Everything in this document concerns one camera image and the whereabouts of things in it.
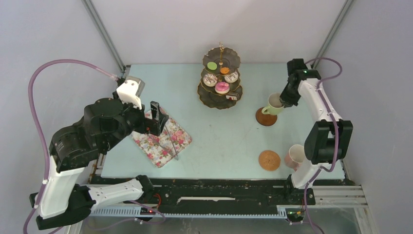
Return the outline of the cream paper cup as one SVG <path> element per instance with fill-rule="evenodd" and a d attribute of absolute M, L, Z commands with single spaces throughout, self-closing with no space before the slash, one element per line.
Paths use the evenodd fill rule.
<path fill-rule="evenodd" d="M 280 100 L 280 93 L 272 93 L 268 97 L 268 105 L 263 107 L 261 113 L 264 115 L 276 116 L 284 110 L 284 105 Z"/>

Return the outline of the woven rattan coaster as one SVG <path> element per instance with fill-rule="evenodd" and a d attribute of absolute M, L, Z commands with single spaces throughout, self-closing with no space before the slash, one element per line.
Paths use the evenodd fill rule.
<path fill-rule="evenodd" d="M 255 113 L 256 121 L 262 126 L 272 126 L 278 120 L 277 115 L 263 114 L 263 107 L 258 109 Z"/>
<path fill-rule="evenodd" d="M 271 150 L 262 151 L 259 155 L 259 165 L 266 171 L 275 171 L 280 167 L 280 156 Z"/>

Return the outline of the chocolate drizzled donut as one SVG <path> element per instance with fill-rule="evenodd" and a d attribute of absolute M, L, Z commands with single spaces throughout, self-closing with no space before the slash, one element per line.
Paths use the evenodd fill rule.
<path fill-rule="evenodd" d="M 225 82 L 227 83 L 235 83 L 239 79 L 239 73 L 237 71 L 224 75 Z"/>

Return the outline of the pink mug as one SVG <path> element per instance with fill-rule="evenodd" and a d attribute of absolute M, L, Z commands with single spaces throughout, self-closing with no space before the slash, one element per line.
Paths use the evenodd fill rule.
<path fill-rule="evenodd" d="M 296 171 L 305 158 L 304 146 L 295 144 L 289 148 L 287 155 L 284 158 L 284 162 L 287 167 Z"/>

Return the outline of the three tier dessert stand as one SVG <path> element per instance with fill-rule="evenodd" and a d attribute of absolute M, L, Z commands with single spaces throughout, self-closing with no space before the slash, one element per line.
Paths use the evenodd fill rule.
<path fill-rule="evenodd" d="M 218 67 L 215 71 L 207 69 L 208 62 L 215 62 Z M 200 74 L 200 82 L 197 86 L 197 94 L 200 101 L 209 108 L 215 109 L 228 109 L 236 105 L 241 100 L 243 95 L 243 88 L 241 86 L 241 74 L 239 67 L 241 65 L 241 58 L 238 53 L 228 47 L 225 47 L 221 42 L 218 47 L 210 49 L 203 57 L 203 70 Z M 214 74 L 218 78 L 218 82 L 225 82 L 224 75 L 220 74 L 221 67 L 228 67 L 230 69 L 229 74 L 237 71 L 239 73 L 239 79 L 235 83 L 229 83 L 229 93 L 238 93 L 240 99 L 238 101 L 226 99 L 226 94 L 218 94 L 215 92 L 214 87 L 208 87 L 203 83 L 203 76 L 207 73 Z"/>

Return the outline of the orange tart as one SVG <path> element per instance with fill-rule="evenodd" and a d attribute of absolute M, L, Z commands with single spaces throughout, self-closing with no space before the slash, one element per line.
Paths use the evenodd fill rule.
<path fill-rule="evenodd" d="M 230 90 L 229 84 L 223 81 L 218 82 L 214 88 L 215 88 L 215 92 L 218 94 L 226 94 Z"/>

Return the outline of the green macaron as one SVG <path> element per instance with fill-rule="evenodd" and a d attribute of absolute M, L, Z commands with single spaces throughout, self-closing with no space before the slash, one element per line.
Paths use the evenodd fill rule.
<path fill-rule="evenodd" d="M 215 62 L 208 62 L 206 67 L 211 71 L 215 71 L 218 65 Z"/>

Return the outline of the small orange pastry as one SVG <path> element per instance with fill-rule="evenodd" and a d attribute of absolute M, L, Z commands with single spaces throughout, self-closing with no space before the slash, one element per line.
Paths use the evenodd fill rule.
<path fill-rule="evenodd" d="M 230 72 L 230 69 L 228 67 L 221 67 L 220 68 L 220 74 L 222 74 L 222 75 L 229 74 L 229 72 Z"/>

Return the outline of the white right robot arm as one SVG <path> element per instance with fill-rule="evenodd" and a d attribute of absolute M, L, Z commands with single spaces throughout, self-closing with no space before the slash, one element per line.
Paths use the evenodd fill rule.
<path fill-rule="evenodd" d="M 286 202 L 295 204 L 303 197 L 321 171 L 332 172 L 338 160 L 345 158 L 353 124 L 333 108 L 323 88 L 319 72 L 307 67 L 302 58 L 287 63 L 287 85 L 281 92 L 284 107 L 297 106 L 302 98 L 309 108 L 314 125 L 304 142 L 304 162 L 289 176 L 291 186 L 283 191 Z"/>

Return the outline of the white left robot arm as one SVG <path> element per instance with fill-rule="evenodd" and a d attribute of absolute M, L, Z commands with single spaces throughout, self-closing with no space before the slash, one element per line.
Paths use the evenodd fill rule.
<path fill-rule="evenodd" d="M 46 150 L 48 176 L 43 191 L 30 195 L 40 230 L 78 223 L 96 209 L 118 202 L 152 201 L 154 187 L 145 175 L 100 188 L 77 184 L 91 161 L 131 133 L 161 135 L 169 117 L 157 102 L 151 102 L 150 107 L 151 117 L 146 117 L 144 108 L 134 108 L 118 98 L 102 98 L 87 105 L 78 122 L 53 135 Z"/>

